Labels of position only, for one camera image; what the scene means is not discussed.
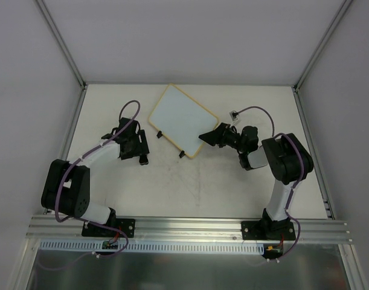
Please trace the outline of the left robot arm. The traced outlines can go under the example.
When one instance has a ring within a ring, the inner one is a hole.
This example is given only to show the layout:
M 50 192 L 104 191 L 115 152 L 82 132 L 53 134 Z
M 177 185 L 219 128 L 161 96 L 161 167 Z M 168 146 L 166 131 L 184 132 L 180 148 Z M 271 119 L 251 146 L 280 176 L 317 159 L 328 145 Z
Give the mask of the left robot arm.
M 121 117 L 118 127 L 103 135 L 99 145 L 74 163 L 62 159 L 51 163 L 41 205 L 69 218 L 95 223 L 102 235 L 110 236 L 117 229 L 115 210 L 91 201 L 92 174 L 117 159 L 137 157 L 140 165 L 147 165 L 148 154 L 146 133 L 140 123 Z

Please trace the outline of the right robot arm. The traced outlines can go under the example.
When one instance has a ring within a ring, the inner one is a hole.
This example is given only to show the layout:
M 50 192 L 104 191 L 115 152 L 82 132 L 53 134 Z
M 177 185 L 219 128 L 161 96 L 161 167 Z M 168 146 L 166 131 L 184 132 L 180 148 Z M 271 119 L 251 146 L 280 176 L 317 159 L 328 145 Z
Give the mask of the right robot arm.
M 289 207 L 297 185 L 313 170 L 310 153 L 290 134 L 280 134 L 260 141 L 258 129 L 245 126 L 241 133 L 230 124 L 200 134 L 199 139 L 210 146 L 229 146 L 238 153 L 241 167 L 247 171 L 269 166 L 275 179 L 270 201 L 258 221 L 241 222 L 243 240 L 297 239 Z

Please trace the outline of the black whiteboard eraser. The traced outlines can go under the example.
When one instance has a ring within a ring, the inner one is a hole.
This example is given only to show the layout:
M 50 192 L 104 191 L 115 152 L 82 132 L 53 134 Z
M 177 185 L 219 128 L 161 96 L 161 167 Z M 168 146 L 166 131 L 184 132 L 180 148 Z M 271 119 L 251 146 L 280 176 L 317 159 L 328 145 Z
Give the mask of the black whiteboard eraser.
M 145 165 L 148 165 L 149 164 L 149 159 L 148 159 L 147 155 L 140 155 L 140 157 L 139 157 L 139 164 L 141 166 L 145 166 Z

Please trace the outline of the white whiteboard yellow frame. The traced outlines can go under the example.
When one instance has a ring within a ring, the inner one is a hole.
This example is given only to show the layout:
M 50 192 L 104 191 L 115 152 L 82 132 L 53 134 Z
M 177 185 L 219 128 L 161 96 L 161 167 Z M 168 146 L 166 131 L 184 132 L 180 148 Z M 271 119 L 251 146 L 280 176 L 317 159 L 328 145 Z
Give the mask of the white whiteboard yellow frame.
M 169 84 L 152 109 L 148 122 L 183 150 L 185 156 L 194 158 L 203 146 L 198 136 L 215 129 L 219 119 L 176 85 Z

